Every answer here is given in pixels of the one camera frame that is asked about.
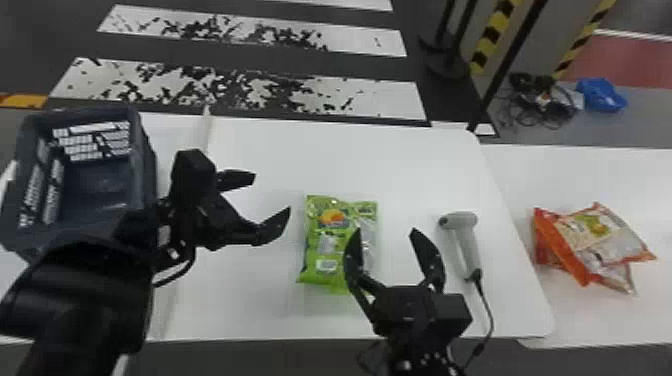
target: yellow and black striped pole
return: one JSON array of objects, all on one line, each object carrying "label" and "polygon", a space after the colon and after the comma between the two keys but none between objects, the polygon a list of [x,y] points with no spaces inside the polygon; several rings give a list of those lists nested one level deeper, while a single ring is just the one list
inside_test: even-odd
[{"label": "yellow and black striped pole", "polygon": [[0,93],[0,107],[42,108],[46,95]]},{"label": "yellow and black striped pole", "polygon": [[558,67],[555,68],[555,71],[552,74],[553,78],[559,80],[562,78],[565,72],[567,72],[569,66],[572,65],[574,59],[579,56],[583,47],[586,45],[586,43],[588,43],[588,39],[590,39],[590,37],[593,35],[595,29],[600,26],[600,22],[602,22],[602,19],[604,19],[604,16],[609,13],[609,10],[614,6],[614,4],[616,4],[616,0],[602,0],[600,5],[597,6],[597,9],[595,9],[593,12],[592,17],[590,17],[588,24],[584,26],[583,29],[581,29],[581,33],[579,34],[578,38],[576,38],[572,44],[572,47],[570,47],[565,56],[562,57]]},{"label": "yellow and black striped pole", "polygon": [[478,45],[476,45],[474,56],[469,63],[471,73],[483,73],[485,65],[488,63],[488,59],[490,59],[497,50],[497,42],[502,39],[502,35],[504,35],[504,32],[506,32],[506,29],[509,27],[513,11],[522,2],[523,0],[500,0],[497,3],[495,12],[490,16],[488,25],[485,27],[483,35],[481,35],[481,39],[478,41]]}]

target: chip bag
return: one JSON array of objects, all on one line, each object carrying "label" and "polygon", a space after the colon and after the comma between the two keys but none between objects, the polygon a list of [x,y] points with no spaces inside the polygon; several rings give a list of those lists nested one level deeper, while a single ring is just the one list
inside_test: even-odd
[{"label": "chip bag", "polygon": [[635,294],[630,262],[655,260],[646,244],[600,203],[562,216],[535,208],[535,261],[590,282]]},{"label": "chip bag", "polygon": [[373,201],[348,203],[329,196],[306,197],[306,248],[297,282],[325,285],[347,293],[343,253],[350,236],[362,235],[364,271],[371,270],[376,240],[378,206]]}]

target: barcode scanner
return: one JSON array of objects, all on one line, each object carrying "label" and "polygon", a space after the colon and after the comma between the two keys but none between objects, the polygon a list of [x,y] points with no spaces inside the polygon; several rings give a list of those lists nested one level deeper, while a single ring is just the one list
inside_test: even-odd
[{"label": "barcode scanner", "polygon": [[452,212],[439,219],[439,226],[441,228],[455,231],[464,262],[467,266],[464,279],[471,282],[480,281],[483,275],[481,258],[478,255],[476,235],[474,234],[474,226],[477,223],[478,216],[467,211]]},{"label": "barcode scanner", "polygon": [[488,314],[488,321],[490,322],[490,328],[488,329],[485,338],[474,347],[469,360],[467,360],[465,364],[465,368],[475,357],[483,352],[485,344],[492,338],[492,334],[495,332],[495,318],[490,309],[490,305],[485,298],[483,283],[481,282],[483,279],[483,269],[481,267],[481,258],[478,255],[476,234],[474,234],[474,226],[476,226],[477,223],[478,217],[476,214],[467,211],[452,212],[439,218],[439,226],[441,226],[441,228],[455,231],[455,234],[457,235],[457,241],[460,243],[464,263],[467,266],[464,280],[472,282],[474,286],[476,286],[476,291],[478,292],[478,295],[481,296],[483,307]]}]

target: red floor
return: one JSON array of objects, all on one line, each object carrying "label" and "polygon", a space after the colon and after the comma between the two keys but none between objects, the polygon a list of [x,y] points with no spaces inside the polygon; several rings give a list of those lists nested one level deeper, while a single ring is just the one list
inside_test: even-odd
[{"label": "red floor", "polygon": [[593,36],[563,80],[605,77],[615,85],[672,89],[672,43]]}]

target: metal stand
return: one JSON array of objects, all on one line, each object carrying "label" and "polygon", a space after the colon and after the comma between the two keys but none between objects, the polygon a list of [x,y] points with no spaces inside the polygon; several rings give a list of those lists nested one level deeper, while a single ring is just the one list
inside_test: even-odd
[{"label": "metal stand", "polygon": [[547,2],[548,0],[535,0],[534,4],[532,4],[530,11],[527,13],[527,16],[525,16],[525,20],[518,30],[518,34],[516,34],[516,37],[511,43],[511,47],[506,52],[506,55],[504,55],[502,64],[499,66],[495,76],[492,78],[490,86],[488,86],[488,89],[486,90],[485,95],[481,100],[481,104],[478,106],[478,110],[474,113],[471,121],[469,122],[469,126],[467,127],[468,131],[476,131],[476,127],[478,127],[478,123],[480,122],[481,117],[488,111],[490,103],[492,103],[492,100],[495,98],[497,91],[499,91],[499,87],[502,85],[502,82],[504,82],[509,69],[511,69],[513,61],[516,59],[516,56],[518,56],[518,52],[523,47],[523,44],[532,31],[532,28],[537,23],[537,19],[539,18],[539,15],[541,15],[541,11],[544,9]]},{"label": "metal stand", "polygon": [[471,17],[474,15],[476,3],[478,0],[469,0],[467,7],[460,19],[460,25],[453,39],[453,44],[446,55],[428,56],[425,64],[427,68],[437,76],[446,80],[460,80],[469,75],[469,64],[467,64],[460,54],[462,39],[467,32]]},{"label": "metal stand", "polygon": [[453,35],[448,32],[448,21],[455,9],[455,0],[447,0],[443,8],[443,14],[439,20],[439,25],[434,29],[431,24],[422,24],[424,28],[418,33],[420,46],[432,52],[445,52],[453,44]]}]

